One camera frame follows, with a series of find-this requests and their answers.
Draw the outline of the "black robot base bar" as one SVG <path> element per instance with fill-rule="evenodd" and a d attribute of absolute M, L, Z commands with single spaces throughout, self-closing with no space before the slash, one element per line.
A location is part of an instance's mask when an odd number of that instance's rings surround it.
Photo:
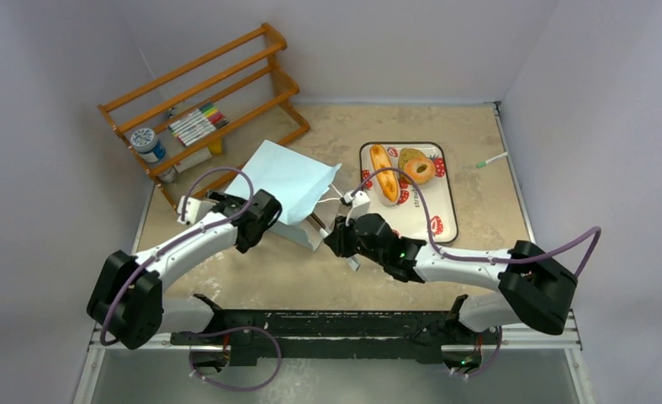
<path fill-rule="evenodd" d="M 447 311 L 280 311 L 226 309 L 199 334 L 175 332 L 204 370 L 253 366 L 259 359 L 408 359 L 459 376 L 479 370 L 496 327 L 472 332 Z"/>

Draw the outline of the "long orange fake bread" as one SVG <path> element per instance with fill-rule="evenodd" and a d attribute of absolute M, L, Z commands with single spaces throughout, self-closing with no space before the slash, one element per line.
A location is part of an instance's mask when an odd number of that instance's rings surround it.
<path fill-rule="evenodd" d="M 369 148 L 369 157 L 373 172 L 373 183 L 379 194 L 382 204 L 391 206 L 396 205 L 400 198 L 400 183 L 395 171 L 390 155 L 380 144 L 374 144 Z"/>

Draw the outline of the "brown fake bread slice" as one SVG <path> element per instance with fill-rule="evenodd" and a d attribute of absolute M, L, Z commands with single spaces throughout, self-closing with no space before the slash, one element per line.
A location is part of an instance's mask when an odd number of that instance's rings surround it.
<path fill-rule="evenodd" d="M 411 158 L 414 158 L 414 157 L 427 157 L 427 156 L 422 151 L 420 151 L 419 149 L 403 148 L 400 151 L 400 155 L 399 155 L 399 159 L 398 159 L 398 168 L 402 170 L 402 167 L 404 166 L 404 164 L 408 160 L 410 160 Z"/>

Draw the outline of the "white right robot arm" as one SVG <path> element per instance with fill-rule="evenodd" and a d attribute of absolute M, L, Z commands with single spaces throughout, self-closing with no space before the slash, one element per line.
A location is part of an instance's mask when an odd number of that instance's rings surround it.
<path fill-rule="evenodd" d="M 324 243 L 357 268 L 365 257 L 400 282 L 450 282 L 486 289 L 455 300 L 446 320 L 448 336 L 467 342 L 493 326 L 523 323 L 548 335 L 563 332 L 577 277 L 537 245 L 518 241 L 494 251 L 434 247 L 400 237 L 378 214 L 338 216 Z"/>

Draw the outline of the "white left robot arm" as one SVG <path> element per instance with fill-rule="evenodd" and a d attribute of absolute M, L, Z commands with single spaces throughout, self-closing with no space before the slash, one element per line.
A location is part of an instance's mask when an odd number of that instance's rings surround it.
<path fill-rule="evenodd" d="M 187 226 L 173 239 L 136 255 L 110 254 L 87 303 L 101 325 L 101 342 L 136 349 L 159 333 L 188 332 L 217 343 L 225 322 L 209 298 L 167 298 L 166 290 L 216 253 L 255 247 L 282 212 L 281 203 L 260 189 L 250 199 L 212 192 L 206 199 L 183 197 L 179 218 Z"/>

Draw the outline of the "metal kitchen tongs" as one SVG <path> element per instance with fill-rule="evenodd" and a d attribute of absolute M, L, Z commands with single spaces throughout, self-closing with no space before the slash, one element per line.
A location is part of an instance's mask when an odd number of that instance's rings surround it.
<path fill-rule="evenodd" d="M 329 236 L 329 232 L 327 231 L 324 222 L 315 213 L 311 213 L 308 216 L 308 222 L 318 231 L 321 241 L 324 242 Z M 347 257 L 346 260 L 352 271 L 357 272 L 360 269 L 361 263 L 356 255 Z"/>

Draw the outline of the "round orange fake bun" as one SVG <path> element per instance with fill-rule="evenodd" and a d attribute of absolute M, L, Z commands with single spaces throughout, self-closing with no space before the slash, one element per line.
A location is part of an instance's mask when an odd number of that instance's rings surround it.
<path fill-rule="evenodd" d="M 411 158 L 402 170 L 418 185 L 428 183 L 436 177 L 436 167 L 428 157 Z"/>

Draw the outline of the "white blue paper bag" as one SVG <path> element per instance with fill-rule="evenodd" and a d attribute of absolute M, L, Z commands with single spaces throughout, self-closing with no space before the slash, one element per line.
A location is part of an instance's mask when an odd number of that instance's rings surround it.
<path fill-rule="evenodd" d="M 314 251 L 321 243 L 321 235 L 307 220 L 331 189 L 341 167 L 340 163 L 329 166 L 265 140 L 242 172 L 252 181 L 256 191 L 267 191 L 282 205 L 282 212 L 271 231 Z"/>

